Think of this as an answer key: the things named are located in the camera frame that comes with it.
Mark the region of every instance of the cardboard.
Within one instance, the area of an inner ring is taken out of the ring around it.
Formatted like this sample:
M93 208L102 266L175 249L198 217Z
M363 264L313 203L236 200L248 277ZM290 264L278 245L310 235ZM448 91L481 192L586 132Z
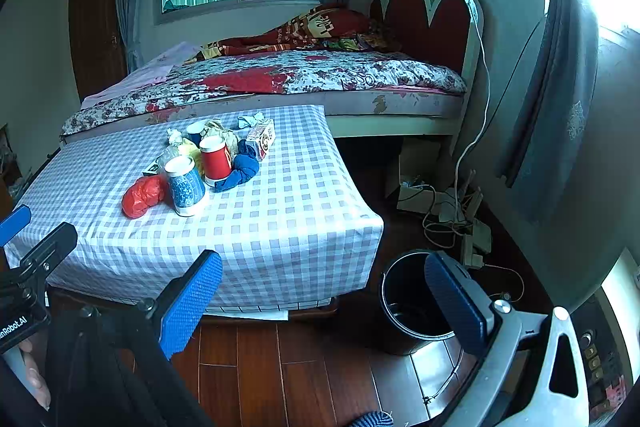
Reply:
M402 150L398 159L389 165L387 169L385 196L389 197L400 187L398 204L399 210L408 210L426 214L433 202L433 192L428 188L408 187L403 182L415 184L433 184L433 175L436 170L436 162L440 155L441 142L436 139L419 139L405 137L402 141ZM436 203L433 213L437 214L440 203L447 199L446 194L436 189Z
M258 161L261 162L267 156L269 147L271 147L275 139L276 130L273 119L270 118L251 127L249 134L246 136L246 143L254 148L255 155Z

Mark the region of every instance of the white cable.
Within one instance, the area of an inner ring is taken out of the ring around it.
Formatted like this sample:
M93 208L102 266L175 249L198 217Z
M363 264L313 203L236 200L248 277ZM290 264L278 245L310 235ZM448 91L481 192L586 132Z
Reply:
M516 270L511 269L511 268L506 268L504 266L497 266L497 264L484 264L485 266L488 266L489 268L499 268L500 270L507 270L510 272L514 272L514 274L516 274L518 276L518 279L520 279L520 283L522 283L522 293L520 294L520 297L518 297L517 299L513 299L513 301L511 301L512 303L514 302L518 302L520 299L522 299L522 297L524 296L524 279L522 278L522 276L516 272Z
M446 387L449 385L449 382L453 380L453 376L458 372L460 368L460 364L462 363L463 354L464 354L464 351L462 350L462 347L460 347L460 353L458 354L458 363L456 364L456 367L453 368L453 370L451 371L451 374L449 375L449 378L447 378L447 380L444 381L444 383L440 386L439 390L436 391L436 394L434 394L433 396L428 396L427 398L424 399L426 403L431 403L435 398L437 398L438 395L446 389Z
M486 93L486 105L484 106L484 117L482 118L482 128L480 129L480 132L478 133L476 138L474 138L474 140L469 145L466 146L466 149L462 152L462 154L460 155L460 158L458 158L458 161L456 162L454 184L453 184L454 199L456 202L454 216L456 220L458 219L458 210L460 208L460 201L458 199L458 173L460 171L460 163L462 162L462 159L465 157L466 153L469 152L471 147L473 147L476 143L478 143L478 140L482 137L482 133L484 133L484 128L486 127L486 116L487 116L487 112L489 111L489 102L491 100L491 76L489 74L489 68L487 67L487 64L486 64L486 54L484 52L484 44L482 42L482 36L480 35L480 28L478 28L478 20L476 20L476 16L473 12L470 12L470 13L471 13L471 20L473 21L474 26L476 28L476 33L478 34L478 39L480 40L480 49L482 50L482 63L484 64L484 68L486 70L487 93Z
M478 143L478 140L482 136L482 133L484 133L484 128L486 126L486 115L487 115L487 112L489 111L489 101L491 100L491 75L489 74L489 67L487 67L487 64L486 64L486 54L484 52L484 44L482 43L482 37L480 36L478 21L476 21L476 17L473 15L473 13L471 14L471 19L474 22L474 27L476 28L476 33L478 34L478 39L480 40L480 49L482 50L482 63L484 64L484 69L486 70L486 105L484 106L484 118L482 119L482 127L480 128L480 132L474 138L473 142L471 142L469 145L466 146L466 149L463 150L462 154L460 155L460 158L458 158L458 161L456 162L456 169L455 169L454 183L453 183L454 199L456 200L456 213L455 213L456 217L458 217L458 208L460 207L460 202L458 201L458 172L460 170L460 162L462 162L462 158L465 157L466 153L469 152L471 147L473 147L476 143Z

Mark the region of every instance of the blue and white cup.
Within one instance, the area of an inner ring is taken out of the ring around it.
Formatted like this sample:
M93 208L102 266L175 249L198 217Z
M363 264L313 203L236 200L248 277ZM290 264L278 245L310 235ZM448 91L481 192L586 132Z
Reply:
M175 212L184 217L200 213L207 204L205 198L207 191L193 158L190 156L172 158L164 166L164 171L174 198Z
M187 126L187 134L189 140L196 144L196 147L200 147L200 140L202 140L202 131L206 125L206 120L200 120L199 122L193 122Z

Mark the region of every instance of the red blanket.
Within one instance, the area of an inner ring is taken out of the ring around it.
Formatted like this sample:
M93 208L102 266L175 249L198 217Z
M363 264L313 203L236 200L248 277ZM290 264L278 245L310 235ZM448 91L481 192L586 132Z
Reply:
M210 42L186 64L223 55L323 48L386 51L388 45L367 16L341 4L321 4L262 35Z

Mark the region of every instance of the blue cloth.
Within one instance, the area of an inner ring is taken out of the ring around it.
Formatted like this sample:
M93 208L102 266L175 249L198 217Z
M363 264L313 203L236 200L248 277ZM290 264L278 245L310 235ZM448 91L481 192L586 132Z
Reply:
M349 427L394 427L394 421L388 412L372 411L358 418Z
M238 142L238 154L234 158L234 170L226 179L216 182L213 191L224 192L237 187L253 178L260 170L260 162L255 159L255 150L246 144L246 140Z

